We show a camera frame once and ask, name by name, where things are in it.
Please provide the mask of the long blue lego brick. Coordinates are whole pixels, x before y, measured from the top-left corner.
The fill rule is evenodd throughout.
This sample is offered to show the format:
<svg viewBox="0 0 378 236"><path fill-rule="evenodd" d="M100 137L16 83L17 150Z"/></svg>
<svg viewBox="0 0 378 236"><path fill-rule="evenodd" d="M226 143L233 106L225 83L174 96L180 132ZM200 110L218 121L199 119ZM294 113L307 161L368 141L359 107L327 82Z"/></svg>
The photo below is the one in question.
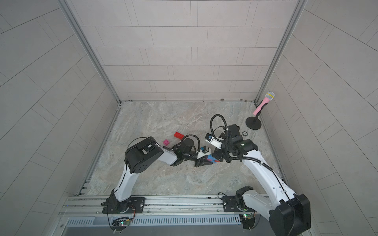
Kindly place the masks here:
<svg viewBox="0 0 378 236"><path fill-rule="evenodd" d="M221 161L219 161L218 159L214 158L212 155L208 155L208 156L207 156L207 160L208 160L208 161L211 161L211 162L213 162L213 163L219 163L219 162L221 162Z"/></svg>

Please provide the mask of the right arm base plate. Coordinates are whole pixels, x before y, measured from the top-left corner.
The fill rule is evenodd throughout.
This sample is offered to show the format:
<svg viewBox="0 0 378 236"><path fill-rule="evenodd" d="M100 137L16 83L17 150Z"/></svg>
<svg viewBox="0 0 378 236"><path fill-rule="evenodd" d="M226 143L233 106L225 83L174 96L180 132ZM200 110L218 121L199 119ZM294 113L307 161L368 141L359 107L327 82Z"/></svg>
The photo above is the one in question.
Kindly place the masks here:
<svg viewBox="0 0 378 236"><path fill-rule="evenodd" d="M238 205L235 196L223 196L223 211L224 212L244 212L247 208L242 208Z"/></svg>

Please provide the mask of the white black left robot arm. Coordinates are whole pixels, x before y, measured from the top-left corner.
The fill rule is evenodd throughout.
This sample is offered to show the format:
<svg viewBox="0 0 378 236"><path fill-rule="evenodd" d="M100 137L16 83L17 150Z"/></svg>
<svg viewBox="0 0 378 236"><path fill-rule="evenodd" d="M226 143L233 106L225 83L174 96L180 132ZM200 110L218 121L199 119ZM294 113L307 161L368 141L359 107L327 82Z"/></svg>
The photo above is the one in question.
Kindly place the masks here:
<svg viewBox="0 0 378 236"><path fill-rule="evenodd" d="M141 141L127 148L124 169L117 186L107 199L107 207L113 212L120 206L131 203L132 189L142 172L159 160L169 166L178 166L184 161L193 161L195 167L214 164L211 149L201 146L193 134L183 136L173 147L160 145L153 137L140 137Z"/></svg>

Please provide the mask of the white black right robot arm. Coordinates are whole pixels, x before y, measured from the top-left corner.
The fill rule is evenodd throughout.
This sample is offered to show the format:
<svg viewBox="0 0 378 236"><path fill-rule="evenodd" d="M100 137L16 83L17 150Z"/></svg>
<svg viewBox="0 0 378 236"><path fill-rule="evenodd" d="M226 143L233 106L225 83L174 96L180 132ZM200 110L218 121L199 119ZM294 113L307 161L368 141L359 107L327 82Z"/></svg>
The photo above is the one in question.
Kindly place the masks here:
<svg viewBox="0 0 378 236"><path fill-rule="evenodd" d="M254 174L267 196L246 186L239 189L236 201L240 208L251 208L267 219L277 236L297 236L311 228L311 204L298 195L274 172L262 157L258 146L250 139L243 139L240 128L233 124L222 126L223 133L216 137L214 130L206 134L205 141L216 149L214 158L227 163L241 161Z"/></svg>

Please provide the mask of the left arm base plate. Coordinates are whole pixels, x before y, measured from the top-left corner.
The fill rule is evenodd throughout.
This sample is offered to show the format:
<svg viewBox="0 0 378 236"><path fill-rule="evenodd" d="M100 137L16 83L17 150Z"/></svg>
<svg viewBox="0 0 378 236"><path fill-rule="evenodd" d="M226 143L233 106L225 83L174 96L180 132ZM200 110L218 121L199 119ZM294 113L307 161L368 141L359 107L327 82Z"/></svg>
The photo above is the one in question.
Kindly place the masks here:
<svg viewBox="0 0 378 236"><path fill-rule="evenodd" d="M103 206L103 214L123 214L123 213L142 213L146 198L130 197L129 199L119 202L114 196L108 197Z"/></svg>

